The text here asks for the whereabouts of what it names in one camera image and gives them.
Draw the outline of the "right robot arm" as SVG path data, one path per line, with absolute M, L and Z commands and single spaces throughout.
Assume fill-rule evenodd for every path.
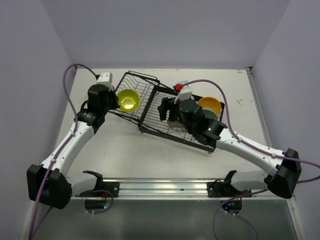
M 282 151 L 238 135 L 226 124 L 207 117 L 203 108 L 191 98 L 179 101 L 164 97 L 157 109 L 161 121 L 180 123 L 200 144 L 230 152 L 260 168 L 230 171 L 222 185 L 227 196 L 251 189 L 269 190 L 284 199 L 293 196 L 302 172 L 297 161 L 299 154 L 294 149 Z

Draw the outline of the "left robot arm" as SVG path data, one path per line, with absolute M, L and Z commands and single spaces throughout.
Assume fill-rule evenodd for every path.
M 32 164 L 28 168 L 30 200 L 63 209 L 71 197 L 86 192 L 95 197 L 103 193 L 103 176 L 100 173 L 85 170 L 75 177 L 67 177 L 82 148 L 105 122 L 108 111 L 119 108 L 118 97 L 111 84 L 94 84 L 87 94 L 88 99 L 81 105 L 63 141 L 41 164 Z

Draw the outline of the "lime green bowl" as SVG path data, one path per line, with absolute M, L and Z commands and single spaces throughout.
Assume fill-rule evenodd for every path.
M 134 112 L 140 105 L 140 96 L 132 89 L 123 89 L 118 94 L 118 105 L 123 112 Z

